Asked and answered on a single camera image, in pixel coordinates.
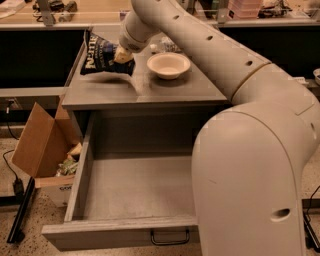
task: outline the drawer handle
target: drawer handle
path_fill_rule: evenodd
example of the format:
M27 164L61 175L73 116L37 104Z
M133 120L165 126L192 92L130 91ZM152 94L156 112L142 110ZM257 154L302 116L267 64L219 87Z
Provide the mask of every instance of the drawer handle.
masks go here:
M189 240L190 240L190 234L188 229L186 230L186 239L179 240L179 241L156 241L154 237L154 231L151 230L151 242L156 246L181 245L181 244L188 243Z

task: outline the box flap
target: box flap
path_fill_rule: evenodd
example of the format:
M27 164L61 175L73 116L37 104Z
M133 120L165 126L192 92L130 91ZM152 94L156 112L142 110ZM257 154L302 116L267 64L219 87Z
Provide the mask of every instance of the box flap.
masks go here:
M80 142L80 136L76 134L68 111L62 108L63 99L64 95L60 96L60 102L57 108L55 119L62 130L69 147L72 147Z
M55 175L67 152L67 143L55 120L35 103L12 163L34 178L50 177Z

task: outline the open drawer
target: open drawer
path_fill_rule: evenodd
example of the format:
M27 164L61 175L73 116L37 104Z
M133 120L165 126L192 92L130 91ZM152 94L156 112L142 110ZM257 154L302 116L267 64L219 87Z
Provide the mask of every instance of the open drawer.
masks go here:
M199 242L191 153L207 113L90 114L59 250Z

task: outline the drawer front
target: drawer front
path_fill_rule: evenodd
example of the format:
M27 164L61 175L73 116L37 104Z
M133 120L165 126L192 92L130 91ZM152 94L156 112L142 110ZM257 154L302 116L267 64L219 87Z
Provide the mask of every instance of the drawer front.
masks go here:
M194 218L128 220L128 223L119 226L119 223L79 221L44 226L42 234L60 251L168 246L198 243L197 226L183 226L184 223L192 222L195 222ZM159 227L170 226L173 223L182 227Z

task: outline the gray surface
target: gray surface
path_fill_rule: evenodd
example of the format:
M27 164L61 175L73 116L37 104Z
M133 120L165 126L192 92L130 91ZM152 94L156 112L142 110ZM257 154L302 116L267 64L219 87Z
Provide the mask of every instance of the gray surface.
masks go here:
M94 33L117 43L120 27L118 25L97 26ZM163 34L153 38L158 43ZM67 90L63 106L72 110L106 109L112 105L132 103L168 103L190 104L192 102L225 102L226 98L194 65L189 71L175 80L162 80L147 68L151 57L149 47L135 54L135 71L130 77L126 74L100 72L80 75L80 68L86 56L83 53Z

